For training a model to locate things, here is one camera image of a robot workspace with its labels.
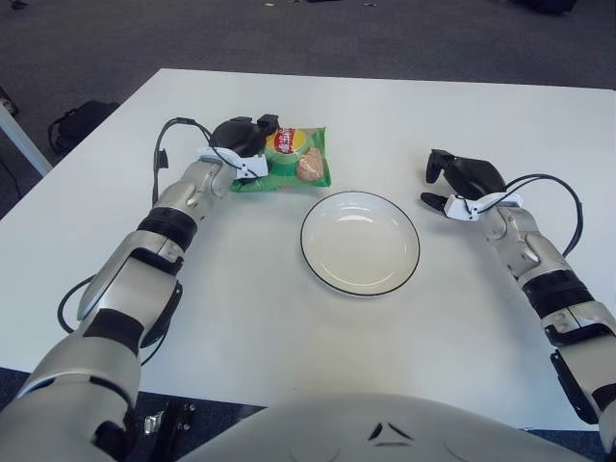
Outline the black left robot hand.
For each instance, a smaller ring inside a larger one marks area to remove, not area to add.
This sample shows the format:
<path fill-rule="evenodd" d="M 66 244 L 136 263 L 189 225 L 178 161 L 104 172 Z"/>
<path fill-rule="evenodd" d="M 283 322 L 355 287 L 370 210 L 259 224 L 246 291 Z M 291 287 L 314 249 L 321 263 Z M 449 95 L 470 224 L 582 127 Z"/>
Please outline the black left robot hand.
<path fill-rule="evenodd" d="M 236 180 L 266 177 L 269 175 L 265 155 L 267 137 L 278 128 L 277 115 L 262 115 L 256 121 L 248 116 L 231 118 L 209 136 L 208 146 L 197 151 L 197 160 L 230 167 Z"/>

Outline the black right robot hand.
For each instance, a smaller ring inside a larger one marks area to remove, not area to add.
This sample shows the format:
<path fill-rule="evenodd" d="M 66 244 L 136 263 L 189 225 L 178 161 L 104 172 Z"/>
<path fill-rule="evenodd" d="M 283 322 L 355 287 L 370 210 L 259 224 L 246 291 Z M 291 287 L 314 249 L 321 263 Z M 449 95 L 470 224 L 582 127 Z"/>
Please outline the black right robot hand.
<path fill-rule="evenodd" d="M 445 150 L 432 149 L 425 170 L 425 181 L 434 184 L 443 175 L 452 187 L 449 196 L 422 192 L 421 201 L 447 218 L 478 221 L 493 207 L 521 207 L 522 197 L 507 192 L 501 174 L 489 162 L 457 157 Z"/>

